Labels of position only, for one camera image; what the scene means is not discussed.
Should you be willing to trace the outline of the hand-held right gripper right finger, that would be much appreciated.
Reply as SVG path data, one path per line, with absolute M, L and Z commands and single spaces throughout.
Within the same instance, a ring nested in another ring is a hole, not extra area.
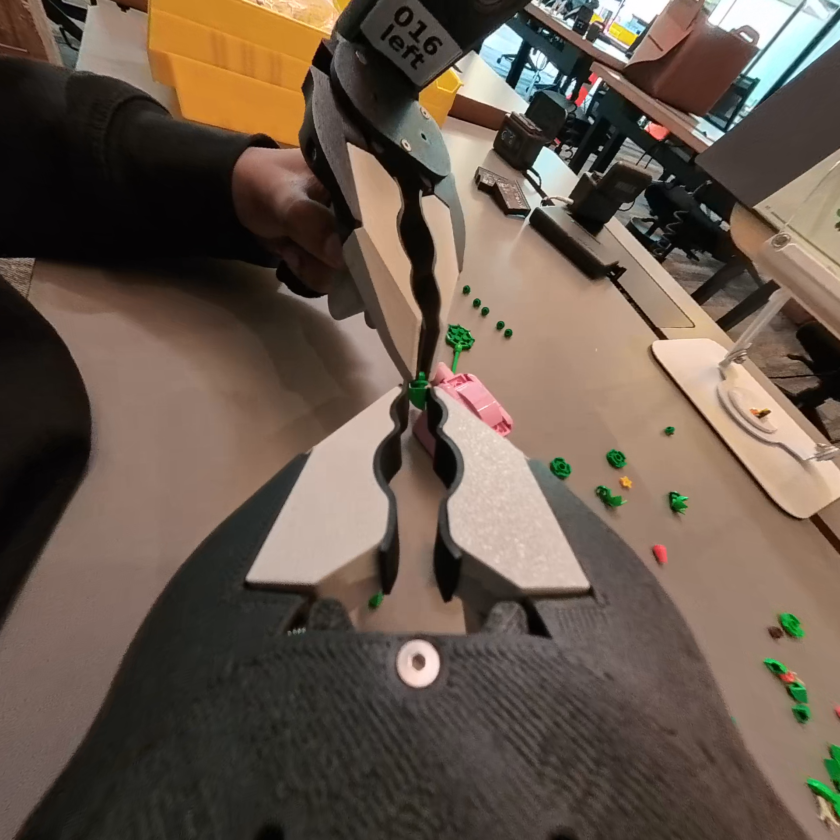
M 442 387 L 427 398 L 433 467 L 445 493 L 437 514 L 434 575 L 475 634 L 492 610 L 592 593 L 529 459 Z

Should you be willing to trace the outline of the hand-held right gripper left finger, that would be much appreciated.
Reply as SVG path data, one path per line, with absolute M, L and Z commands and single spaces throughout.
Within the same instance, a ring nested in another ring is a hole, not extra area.
M 366 630 L 370 599 L 391 592 L 399 569 L 391 482 L 406 422 L 399 385 L 309 449 L 248 569 L 248 589 L 341 604 L 353 630 Z

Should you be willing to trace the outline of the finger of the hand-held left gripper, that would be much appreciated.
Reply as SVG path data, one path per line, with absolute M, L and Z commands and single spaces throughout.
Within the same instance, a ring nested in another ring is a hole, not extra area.
M 423 316 L 412 289 L 413 268 L 400 236 L 403 194 L 370 152 L 346 144 L 361 225 L 347 238 L 344 259 L 385 350 L 401 377 L 416 377 Z
M 455 295 L 466 247 L 466 224 L 455 176 L 421 196 L 421 256 L 417 266 L 417 303 L 421 312 L 417 369 L 431 375 L 446 317 Z

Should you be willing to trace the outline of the person's left forearm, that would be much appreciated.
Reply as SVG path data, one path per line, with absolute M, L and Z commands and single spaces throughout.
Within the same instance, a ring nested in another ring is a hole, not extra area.
M 218 258 L 273 267 L 239 221 L 233 173 L 263 134 L 174 118 L 124 81 L 1 61 L 3 258 Z

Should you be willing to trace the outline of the person's left hand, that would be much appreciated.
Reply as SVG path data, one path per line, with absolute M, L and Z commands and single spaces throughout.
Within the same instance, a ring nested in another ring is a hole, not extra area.
M 326 294 L 345 264 L 329 195 L 299 149 L 250 147 L 234 165 L 238 221 L 296 278 Z

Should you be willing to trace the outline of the green stem with web disc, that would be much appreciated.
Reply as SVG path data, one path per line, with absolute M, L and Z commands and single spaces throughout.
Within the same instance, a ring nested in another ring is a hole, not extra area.
M 469 351 L 475 343 L 475 337 L 472 332 L 459 324 L 449 324 L 446 335 L 445 344 L 451 349 L 453 357 L 449 369 L 452 374 L 457 373 L 460 356 Z

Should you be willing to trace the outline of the black box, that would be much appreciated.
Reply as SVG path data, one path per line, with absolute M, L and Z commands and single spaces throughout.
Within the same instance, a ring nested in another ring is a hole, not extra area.
M 604 174 L 585 172 L 570 194 L 567 212 L 594 235 L 622 207 L 632 207 L 653 180 L 647 169 L 623 162 L 613 163 Z
M 492 150 L 510 168 L 524 174 L 533 168 L 541 150 L 549 143 L 540 127 L 526 115 L 510 112 L 501 122 Z

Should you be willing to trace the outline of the black long case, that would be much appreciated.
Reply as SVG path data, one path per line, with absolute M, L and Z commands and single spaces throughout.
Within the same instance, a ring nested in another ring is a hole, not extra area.
M 539 206 L 529 225 L 589 280 L 618 280 L 626 271 L 600 239 L 561 206 Z

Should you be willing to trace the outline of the pink brick-built toy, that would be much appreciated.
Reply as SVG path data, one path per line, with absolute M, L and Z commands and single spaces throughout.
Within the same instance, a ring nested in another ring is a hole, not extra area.
M 437 364 L 427 374 L 429 387 L 426 410 L 420 412 L 413 425 L 413 435 L 431 458 L 435 456 L 438 429 L 443 430 L 454 406 L 474 417 L 502 438 L 510 435 L 513 421 L 509 412 L 471 373 L 455 373 L 446 364 Z

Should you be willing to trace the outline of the yellow storage bin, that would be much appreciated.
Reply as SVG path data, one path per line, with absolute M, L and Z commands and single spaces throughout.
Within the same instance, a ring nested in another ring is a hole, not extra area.
M 175 91 L 185 119 L 297 147 L 302 84 L 347 5 L 149 2 L 152 76 Z

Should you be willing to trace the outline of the black office chair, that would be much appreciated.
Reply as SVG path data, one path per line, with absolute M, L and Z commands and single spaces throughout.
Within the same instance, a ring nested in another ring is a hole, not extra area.
M 701 255 L 728 261 L 734 252 L 728 223 L 736 199 L 714 181 L 688 191 L 675 181 L 652 182 L 644 198 L 650 210 L 646 217 L 632 217 L 626 230 L 663 263 L 675 250 L 692 261 Z

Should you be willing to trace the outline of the wooden desk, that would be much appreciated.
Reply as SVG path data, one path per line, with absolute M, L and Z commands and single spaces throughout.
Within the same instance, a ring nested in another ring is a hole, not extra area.
M 709 121 L 671 108 L 641 91 L 622 74 L 623 60 L 577 35 L 538 4 L 526 6 L 510 26 L 519 32 L 524 49 L 530 47 L 543 53 L 576 83 L 582 84 L 591 75 L 601 82 L 598 89 L 590 91 L 592 121 L 570 163 L 573 171 L 579 172 L 594 154 L 610 162 L 626 139 L 647 153 L 666 152 L 662 142 L 642 128 L 641 119 L 664 127 L 671 138 L 687 147 L 690 157 L 724 136 Z M 598 91 L 602 92 L 600 98 L 596 97 Z

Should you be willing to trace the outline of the white book stand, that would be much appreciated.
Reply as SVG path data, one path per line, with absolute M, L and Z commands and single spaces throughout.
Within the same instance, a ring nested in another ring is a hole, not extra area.
M 790 299 L 838 337 L 838 266 L 781 232 L 761 244 L 758 258 L 779 289 L 729 350 L 709 339 L 674 339 L 653 342 L 651 351 L 769 498 L 806 519 L 838 501 L 838 446 L 817 443 L 746 363 L 754 338 Z

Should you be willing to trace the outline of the brown leather bag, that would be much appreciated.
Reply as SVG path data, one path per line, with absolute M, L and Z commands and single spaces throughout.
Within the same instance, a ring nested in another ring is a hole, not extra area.
M 623 76 L 664 104 L 702 116 L 721 99 L 759 50 L 748 25 L 725 30 L 700 1 L 671 1 L 651 24 Z

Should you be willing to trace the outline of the black display board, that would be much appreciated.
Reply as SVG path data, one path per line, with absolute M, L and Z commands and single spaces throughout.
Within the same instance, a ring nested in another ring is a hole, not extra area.
M 696 158 L 741 205 L 758 209 L 839 145 L 839 47 L 762 101 Z

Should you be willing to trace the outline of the open instruction booklet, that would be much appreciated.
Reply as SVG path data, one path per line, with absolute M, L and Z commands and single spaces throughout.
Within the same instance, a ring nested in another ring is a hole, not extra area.
M 839 265 L 839 151 L 759 202 L 755 211 L 819 258 Z

